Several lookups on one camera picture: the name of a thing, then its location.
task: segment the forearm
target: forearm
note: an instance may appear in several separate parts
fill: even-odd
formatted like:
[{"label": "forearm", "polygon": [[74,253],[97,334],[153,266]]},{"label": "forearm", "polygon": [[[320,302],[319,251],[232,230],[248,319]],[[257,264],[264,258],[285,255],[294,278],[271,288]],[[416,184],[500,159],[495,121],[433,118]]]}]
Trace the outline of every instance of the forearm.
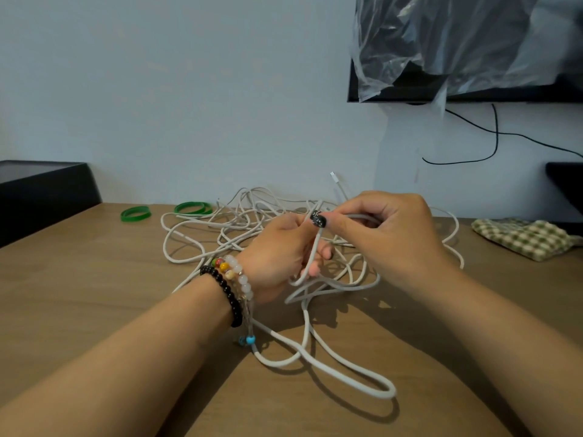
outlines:
[{"label": "forearm", "polygon": [[5,405],[0,435],[153,436],[231,321],[215,281],[197,278]]},{"label": "forearm", "polygon": [[583,435],[583,352],[462,273],[414,292],[463,342],[537,436]]}]

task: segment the plaid pouch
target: plaid pouch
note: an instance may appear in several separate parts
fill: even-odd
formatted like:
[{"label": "plaid pouch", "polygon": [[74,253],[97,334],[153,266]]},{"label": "plaid pouch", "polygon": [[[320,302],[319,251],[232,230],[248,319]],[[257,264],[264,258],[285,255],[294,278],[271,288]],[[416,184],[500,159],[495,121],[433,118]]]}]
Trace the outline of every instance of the plaid pouch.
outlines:
[{"label": "plaid pouch", "polygon": [[583,245],[583,238],[570,236],[546,221],[528,222],[521,219],[477,219],[472,229],[486,239],[537,262]]}]

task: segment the fingernail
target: fingernail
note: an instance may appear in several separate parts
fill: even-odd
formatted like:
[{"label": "fingernail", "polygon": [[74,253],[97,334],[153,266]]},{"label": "fingernail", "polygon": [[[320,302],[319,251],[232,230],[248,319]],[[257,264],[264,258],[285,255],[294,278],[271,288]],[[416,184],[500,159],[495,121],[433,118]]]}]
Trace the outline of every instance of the fingernail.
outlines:
[{"label": "fingernail", "polygon": [[310,217],[310,219],[312,220],[312,223],[316,227],[318,227],[318,228],[326,227],[326,218],[324,216],[322,216],[321,214],[312,213],[312,216]]}]

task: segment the clear plastic sheet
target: clear plastic sheet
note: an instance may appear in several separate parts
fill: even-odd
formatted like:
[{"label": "clear plastic sheet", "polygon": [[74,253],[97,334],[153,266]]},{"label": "clear plastic sheet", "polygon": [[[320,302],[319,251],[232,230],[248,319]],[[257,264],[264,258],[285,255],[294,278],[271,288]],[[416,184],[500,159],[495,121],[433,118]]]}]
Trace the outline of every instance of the clear plastic sheet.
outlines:
[{"label": "clear plastic sheet", "polygon": [[438,96],[552,84],[583,73],[583,0],[357,0],[351,47],[365,101],[405,66],[447,78]]}]

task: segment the wall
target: wall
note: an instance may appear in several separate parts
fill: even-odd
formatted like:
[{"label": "wall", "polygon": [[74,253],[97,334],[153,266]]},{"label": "wall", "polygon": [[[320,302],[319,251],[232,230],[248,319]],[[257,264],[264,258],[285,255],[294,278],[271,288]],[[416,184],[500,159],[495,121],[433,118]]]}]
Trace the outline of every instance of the wall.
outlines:
[{"label": "wall", "polygon": [[[462,216],[577,218],[541,174],[572,157],[346,103],[354,0],[0,0],[0,157],[88,161],[109,202],[419,191]],[[503,106],[504,130],[579,148],[580,108]],[[463,113],[491,123],[487,105]]]}]

